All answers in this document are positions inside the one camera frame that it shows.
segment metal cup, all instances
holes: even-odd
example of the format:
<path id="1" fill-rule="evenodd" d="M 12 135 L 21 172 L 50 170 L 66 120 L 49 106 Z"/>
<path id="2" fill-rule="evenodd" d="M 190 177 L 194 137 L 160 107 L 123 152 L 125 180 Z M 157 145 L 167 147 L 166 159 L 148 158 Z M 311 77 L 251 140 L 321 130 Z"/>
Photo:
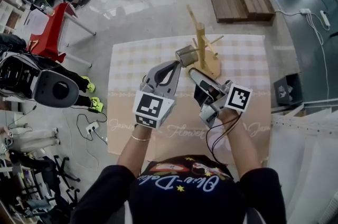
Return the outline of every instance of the metal cup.
<path id="1" fill-rule="evenodd" d="M 199 60 L 196 49 L 192 45 L 177 50 L 175 56 L 177 61 L 179 61 L 184 68 Z"/>

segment sneaker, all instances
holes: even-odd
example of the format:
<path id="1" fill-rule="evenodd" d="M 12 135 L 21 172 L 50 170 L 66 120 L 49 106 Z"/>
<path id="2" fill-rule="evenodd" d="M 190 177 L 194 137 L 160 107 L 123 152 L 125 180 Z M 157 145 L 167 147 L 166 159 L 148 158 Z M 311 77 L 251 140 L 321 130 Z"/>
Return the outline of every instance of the sneaker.
<path id="1" fill-rule="evenodd" d="M 102 112 L 104 105 L 100 102 L 100 99 L 98 97 L 92 97 L 91 100 L 91 107 L 92 109 L 97 110 L 98 112 Z"/>
<path id="2" fill-rule="evenodd" d="M 84 7 L 87 3 L 89 3 L 90 2 L 90 0 L 80 0 L 79 1 L 79 5 L 80 5 L 80 7 L 82 8 L 82 7 Z"/>
<path id="3" fill-rule="evenodd" d="M 87 90 L 89 92 L 94 92 L 95 91 L 95 85 L 90 82 L 90 79 L 88 77 L 85 77 L 85 76 L 83 76 L 82 78 L 88 80 L 88 82 L 89 82 L 88 85 L 87 85 Z"/>
<path id="4" fill-rule="evenodd" d="M 75 10 L 79 7 L 79 4 L 78 4 L 78 3 L 72 2 L 71 5 L 74 7 Z"/>

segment tile floor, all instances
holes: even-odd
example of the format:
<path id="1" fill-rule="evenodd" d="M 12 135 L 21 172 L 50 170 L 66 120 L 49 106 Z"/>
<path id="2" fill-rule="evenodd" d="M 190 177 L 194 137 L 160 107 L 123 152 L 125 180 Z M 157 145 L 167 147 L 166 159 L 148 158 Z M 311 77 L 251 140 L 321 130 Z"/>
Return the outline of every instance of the tile floor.
<path id="1" fill-rule="evenodd" d="M 78 63 L 65 60 L 64 66 L 80 75 L 87 75 L 97 89 L 95 96 L 107 103 L 108 76 L 112 45 L 135 40 L 194 34 L 194 28 L 186 11 L 190 4 L 196 18 L 205 24 L 206 33 L 214 34 L 259 34 L 265 35 L 265 45 L 270 69 L 271 83 L 287 73 L 298 70 L 293 43 L 284 18 L 277 16 L 272 26 L 266 24 L 217 24 L 210 0 L 91 0 L 84 8 L 77 10 L 79 18 L 93 30 L 96 36 L 70 23 L 64 37 L 64 51 L 92 62 L 90 69 Z M 274 92 L 271 103 L 275 106 Z M 32 109 L 34 103 L 24 104 L 24 111 Z M 87 142 L 80 136 L 76 120 L 81 110 L 53 109 L 37 106 L 27 118 L 34 129 L 57 127 L 61 145 L 46 149 L 49 156 L 68 156 L 67 169 L 81 179 L 75 183 L 80 196 L 91 186 L 100 171 L 109 164 L 115 164 L 116 155 L 108 154 L 106 145 L 94 137 Z M 99 115 L 88 114 L 89 120 L 101 119 Z M 87 122 L 79 118 L 79 127 L 85 133 Z M 101 124 L 98 133 L 106 137 L 106 125 Z"/>

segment power strip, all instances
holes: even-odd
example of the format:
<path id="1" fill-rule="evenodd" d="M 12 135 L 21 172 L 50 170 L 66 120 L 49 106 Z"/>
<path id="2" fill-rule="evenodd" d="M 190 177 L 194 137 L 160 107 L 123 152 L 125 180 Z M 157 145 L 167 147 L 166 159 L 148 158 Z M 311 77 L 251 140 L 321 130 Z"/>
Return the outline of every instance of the power strip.
<path id="1" fill-rule="evenodd" d="M 91 123 L 90 125 L 86 127 L 87 134 L 90 135 L 92 132 L 94 132 L 94 130 L 96 130 L 99 127 L 100 125 L 98 122 Z"/>
<path id="2" fill-rule="evenodd" d="M 322 19 L 324 20 L 324 23 L 327 27 L 330 27 L 330 22 L 328 21 L 326 14 L 324 13 L 324 11 L 320 11 Z"/>

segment electrical outlet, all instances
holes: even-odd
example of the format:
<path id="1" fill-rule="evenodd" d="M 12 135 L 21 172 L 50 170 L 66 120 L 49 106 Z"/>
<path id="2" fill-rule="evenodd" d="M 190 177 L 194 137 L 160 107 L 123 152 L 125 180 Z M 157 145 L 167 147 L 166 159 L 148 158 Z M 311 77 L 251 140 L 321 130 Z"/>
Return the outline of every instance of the electrical outlet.
<path id="1" fill-rule="evenodd" d="M 90 134 L 90 133 L 89 133 L 89 130 L 90 130 L 91 132 L 94 132 L 93 130 L 96 130 L 96 129 L 99 128 L 99 127 L 100 127 L 100 125 L 99 125 L 98 122 L 93 122 L 93 123 L 91 123 L 90 125 L 88 125 L 88 126 L 86 127 L 87 134 Z"/>

